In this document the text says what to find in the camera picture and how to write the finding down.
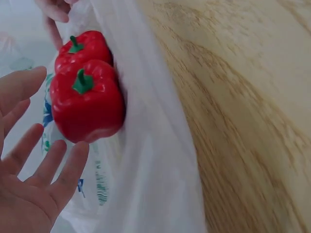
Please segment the red bell pepper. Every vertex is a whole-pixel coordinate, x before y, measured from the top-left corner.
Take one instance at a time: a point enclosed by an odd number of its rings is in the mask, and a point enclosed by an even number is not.
[[[60,50],[55,60],[55,73],[73,62],[84,63],[92,59],[105,61],[112,65],[112,56],[101,32],[88,31],[70,41]]]
[[[117,75],[104,61],[70,64],[55,75],[50,91],[54,121],[73,143],[112,136],[123,125],[125,105]]]

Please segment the palm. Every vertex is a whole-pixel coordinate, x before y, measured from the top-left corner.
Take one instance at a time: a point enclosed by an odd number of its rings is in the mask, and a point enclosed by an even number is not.
[[[37,78],[30,86],[30,79]],[[10,129],[27,110],[27,99],[42,83],[38,77],[24,77],[12,82],[10,75],[0,80],[0,150]],[[8,86],[21,88],[25,96],[14,96]],[[48,233],[57,216],[72,197],[87,160],[88,145],[78,143],[71,151],[59,178],[51,184],[66,152],[66,143],[56,141],[33,176],[22,182],[17,175],[43,133],[43,126],[33,125],[17,145],[0,160],[0,229],[15,233]]]

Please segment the white plastic bag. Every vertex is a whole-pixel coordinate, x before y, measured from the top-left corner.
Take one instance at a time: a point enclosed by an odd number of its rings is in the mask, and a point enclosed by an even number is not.
[[[62,217],[77,233],[205,233],[190,131],[166,64],[135,0],[80,0],[69,18],[62,31],[64,41],[92,29],[104,34],[114,55],[127,114],[121,132],[91,145],[83,183]],[[62,137],[53,121],[45,133],[43,145],[45,140],[50,144]],[[98,179],[104,178],[108,192],[101,203]]]

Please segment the wooden surface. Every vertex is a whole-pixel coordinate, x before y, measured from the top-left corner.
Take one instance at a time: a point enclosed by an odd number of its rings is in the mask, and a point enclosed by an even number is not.
[[[173,74],[210,233],[311,233],[311,0],[137,0]]]

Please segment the plastic pepper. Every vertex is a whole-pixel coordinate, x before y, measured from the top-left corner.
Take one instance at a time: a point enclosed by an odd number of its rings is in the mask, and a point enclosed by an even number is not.
[[[123,125],[125,105],[117,75],[104,61],[70,64],[56,74],[50,91],[54,121],[73,143],[112,136]]]
[[[55,73],[70,63],[84,63],[92,59],[105,61],[112,65],[112,56],[101,32],[87,31],[70,41],[60,50],[55,60]]]

